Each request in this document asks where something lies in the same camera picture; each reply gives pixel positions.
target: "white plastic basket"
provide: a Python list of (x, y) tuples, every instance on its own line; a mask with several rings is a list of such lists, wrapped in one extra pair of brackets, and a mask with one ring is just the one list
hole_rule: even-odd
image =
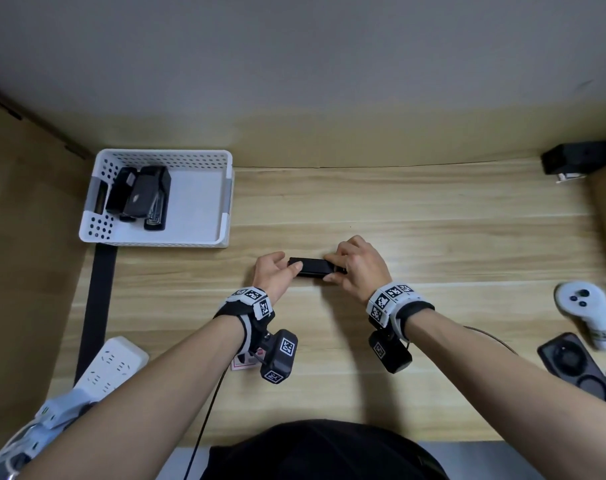
[[(119, 169), (147, 165), (164, 165), (172, 177), (162, 231), (143, 229), (143, 219), (120, 222), (105, 212)], [(115, 246), (227, 248), (233, 191), (232, 154), (225, 150), (102, 150), (78, 235), (85, 242)]]

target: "power outlet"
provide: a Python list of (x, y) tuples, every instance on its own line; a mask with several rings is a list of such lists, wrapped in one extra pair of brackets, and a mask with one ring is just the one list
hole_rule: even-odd
[(147, 364), (149, 355), (125, 337), (114, 337), (94, 357), (75, 389), (100, 401)]

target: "white wall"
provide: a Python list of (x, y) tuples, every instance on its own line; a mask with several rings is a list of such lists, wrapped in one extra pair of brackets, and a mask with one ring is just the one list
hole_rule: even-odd
[(0, 89), (90, 145), (115, 118), (189, 143), (213, 114), (233, 145), (257, 114), (601, 104), (606, 0), (0, 0)]

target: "black cable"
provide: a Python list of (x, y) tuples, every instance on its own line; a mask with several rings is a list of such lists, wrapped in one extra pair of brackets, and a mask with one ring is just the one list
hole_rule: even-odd
[(494, 340), (496, 340), (497, 342), (499, 342), (499, 344), (501, 344), (501, 345), (503, 345), (503, 346), (507, 347), (507, 348), (508, 348), (509, 350), (511, 350), (511, 351), (512, 351), (514, 354), (518, 355), (518, 354), (516, 353), (516, 351), (515, 351), (513, 348), (511, 348), (510, 346), (508, 346), (508, 345), (507, 345), (505, 342), (503, 342), (503, 341), (502, 341), (501, 339), (499, 339), (498, 337), (494, 337), (494, 336), (493, 336), (492, 334), (490, 334), (488, 331), (484, 331), (484, 330), (481, 330), (480, 328), (475, 328), (475, 327), (473, 327), (473, 326), (467, 326), (467, 325), (463, 325), (463, 326), (464, 326), (465, 328), (469, 329), (469, 330), (474, 330), (474, 331), (477, 331), (477, 332), (480, 332), (480, 333), (484, 333), (484, 334), (485, 334), (485, 335), (487, 335), (488, 337), (491, 337), (492, 339), (494, 339)]
[(192, 457), (190, 458), (190, 462), (187, 465), (187, 471), (185, 472), (185, 476), (183, 480), (187, 480), (187, 477), (190, 475), (190, 469), (192, 468), (192, 463), (194, 462), (194, 457), (196, 456), (196, 450), (199, 447), (199, 443), (201, 443), (201, 437), (203, 436), (203, 431), (205, 431), (205, 425), (208, 423), (208, 418), (210, 417), (210, 413), (212, 412), (212, 406), (214, 406), (214, 400), (217, 398), (217, 394), (219, 393), (219, 389), (221, 384), (223, 383), (223, 378), (225, 377), (225, 373), (227, 372), (227, 368), (221, 374), (221, 378), (219, 379), (219, 385), (214, 391), (214, 395), (212, 396), (212, 401), (210, 403), (210, 407), (208, 408), (208, 413), (205, 414), (205, 419), (203, 420), (203, 426), (201, 426), (201, 432), (199, 433), (199, 437), (196, 439), (196, 444), (194, 445), (194, 451), (192, 451)]

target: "wooden desk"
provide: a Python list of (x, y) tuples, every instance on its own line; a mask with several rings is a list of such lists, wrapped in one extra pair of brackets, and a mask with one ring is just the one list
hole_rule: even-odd
[[(536, 160), (378, 169), (237, 169), (225, 250), (119, 250), (108, 336), (152, 358), (211, 319), (247, 283), (257, 256), (320, 257), (359, 233), (397, 280), (452, 319), (487, 330), (542, 367), (536, 348), (574, 324), (554, 305), (558, 282), (606, 285), (583, 182), (556, 184)], [(51, 394), (71, 386), (91, 256), (85, 260)], [(228, 373), (204, 444), (229, 444), (288, 420), (369, 422), (415, 440), (490, 440), (496, 432), (416, 347), (405, 371), (384, 371), (364, 311), (339, 289), (299, 278), (274, 330), (299, 336), (282, 385)], [(606, 353), (593, 353), (603, 369)], [(193, 444), (204, 411), (186, 438)]]

